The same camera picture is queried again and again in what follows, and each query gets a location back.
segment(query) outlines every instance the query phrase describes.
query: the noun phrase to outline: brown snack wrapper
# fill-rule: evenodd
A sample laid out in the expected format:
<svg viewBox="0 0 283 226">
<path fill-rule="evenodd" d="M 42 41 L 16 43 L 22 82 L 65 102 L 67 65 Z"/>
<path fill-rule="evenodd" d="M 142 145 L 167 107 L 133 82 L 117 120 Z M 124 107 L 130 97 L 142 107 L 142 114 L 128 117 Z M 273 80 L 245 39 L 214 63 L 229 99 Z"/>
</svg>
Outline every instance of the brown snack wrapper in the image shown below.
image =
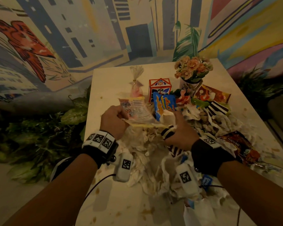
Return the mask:
<svg viewBox="0 0 283 226">
<path fill-rule="evenodd" d="M 253 164 L 260 158 L 260 153 L 253 148 L 252 144 L 240 132 L 234 131 L 220 138 L 235 145 L 237 148 L 234 151 L 236 159 L 244 165 Z"/>
<path fill-rule="evenodd" d="M 221 103 L 228 103 L 231 94 L 222 92 L 220 90 L 214 89 L 212 87 L 202 84 L 198 91 L 195 93 L 194 98 L 202 101 L 215 101 Z"/>
</svg>

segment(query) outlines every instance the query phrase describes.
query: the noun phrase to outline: white table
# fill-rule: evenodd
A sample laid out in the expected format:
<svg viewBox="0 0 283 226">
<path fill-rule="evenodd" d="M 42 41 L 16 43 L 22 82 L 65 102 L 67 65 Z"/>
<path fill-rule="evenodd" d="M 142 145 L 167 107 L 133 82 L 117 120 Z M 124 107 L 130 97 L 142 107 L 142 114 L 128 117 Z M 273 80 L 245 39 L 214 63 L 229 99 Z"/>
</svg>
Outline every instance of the white table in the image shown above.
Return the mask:
<svg viewBox="0 0 283 226">
<path fill-rule="evenodd" d="M 204 84 L 218 90 L 231 93 L 229 104 L 232 113 L 243 122 L 249 122 L 257 127 L 257 133 L 262 137 L 268 148 L 280 149 L 278 155 L 283 158 L 283 149 L 269 132 L 264 122 L 255 112 L 248 100 L 242 94 L 238 86 L 232 80 L 226 69 L 218 59 L 211 60 L 214 70 L 204 79 Z M 169 78 L 172 89 L 179 87 L 179 79 L 174 77 L 174 63 L 158 63 L 143 65 L 144 73 L 139 77 L 139 81 L 144 84 L 142 90 L 146 96 L 148 93 L 149 79 Z M 94 70 L 92 86 L 90 92 L 90 102 L 88 109 L 85 139 L 89 134 L 94 133 L 100 127 L 100 116 L 111 105 L 119 105 L 118 98 L 129 97 L 132 81 L 132 73 L 129 66 L 101 68 Z M 113 166 L 108 169 L 101 167 L 96 175 L 96 182 L 113 173 Z M 283 181 L 277 179 L 277 184 L 283 187 Z M 183 224 L 183 206 L 169 206 L 163 198 L 149 198 L 142 191 L 138 184 L 134 187 L 127 187 L 126 183 L 114 182 L 108 178 L 99 187 L 99 193 L 93 191 L 87 198 L 78 216 L 76 225 L 94 224 L 96 217 L 97 225 L 176 225 Z M 153 214 L 142 214 L 143 210 L 154 208 Z M 215 225 L 236 225 L 237 210 L 222 207 L 215 211 L 217 221 Z M 240 226 L 255 225 L 245 213 L 241 212 Z"/>
</svg>

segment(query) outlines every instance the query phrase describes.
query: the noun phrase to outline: food stain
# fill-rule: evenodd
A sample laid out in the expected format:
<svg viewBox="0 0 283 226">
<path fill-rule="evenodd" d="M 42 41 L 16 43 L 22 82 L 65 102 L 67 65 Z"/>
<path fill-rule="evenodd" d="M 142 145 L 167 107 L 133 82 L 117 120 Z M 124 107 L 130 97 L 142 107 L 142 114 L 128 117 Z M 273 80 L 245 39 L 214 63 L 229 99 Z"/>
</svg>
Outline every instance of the food stain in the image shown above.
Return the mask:
<svg viewBox="0 0 283 226">
<path fill-rule="evenodd" d="M 152 207 L 151 209 L 147 210 L 147 209 L 144 209 L 141 214 L 153 214 L 155 212 L 155 208 Z"/>
</svg>

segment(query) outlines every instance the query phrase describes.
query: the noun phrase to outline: snack wrapper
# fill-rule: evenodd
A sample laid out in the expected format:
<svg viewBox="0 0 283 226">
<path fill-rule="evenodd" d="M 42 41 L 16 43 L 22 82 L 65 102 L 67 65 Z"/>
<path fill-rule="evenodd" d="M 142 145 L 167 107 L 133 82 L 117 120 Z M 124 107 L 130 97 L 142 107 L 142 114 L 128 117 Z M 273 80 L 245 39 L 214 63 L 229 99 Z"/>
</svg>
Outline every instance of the snack wrapper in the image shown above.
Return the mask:
<svg viewBox="0 0 283 226">
<path fill-rule="evenodd" d="M 164 110 L 174 111 L 176 108 L 176 99 L 174 95 L 153 93 L 154 108 L 156 120 L 159 121 Z"/>
<path fill-rule="evenodd" d="M 144 97 L 119 98 L 119 102 L 129 115 L 129 119 L 125 121 L 130 125 L 139 127 L 159 127 L 159 123 L 147 109 Z"/>
<path fill-rule="evenodd" d="M 202 101 L 215 101 L 219 103 L 228 103 L 231 94 L 222 92 L 212 87 L 202 84 L 198 91 L 195 93 L 194 98 Z"/>
<path fill-rule="evenodd" d="M 237 148 L 237 150 L 234 151 L 236 159 L 244 165 L 253 164 L 260 158 L 259 152 L 253 148 L 252 144 L 240 132 L 234 131 L 220 138 L 234 144 Z"/>
</svg>

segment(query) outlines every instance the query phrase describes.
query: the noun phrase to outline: flower vase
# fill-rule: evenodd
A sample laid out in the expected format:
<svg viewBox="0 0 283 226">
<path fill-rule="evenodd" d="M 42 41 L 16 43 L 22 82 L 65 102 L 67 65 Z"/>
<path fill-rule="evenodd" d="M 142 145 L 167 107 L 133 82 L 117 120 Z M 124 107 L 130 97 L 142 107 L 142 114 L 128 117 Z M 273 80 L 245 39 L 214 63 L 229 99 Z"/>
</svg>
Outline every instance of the flower vase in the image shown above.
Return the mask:
<svg viewBox="0 0 283 226">
<path fill-rule="evenodd" d="M 187 83 L 184 79 L 180 78 L 179 88 L 184 89 L 189 93 L 191 97 L 197 92 L 199 87 L 202 85 L 203 80 L 201 79 L 198 83 Z"/>
</svg>

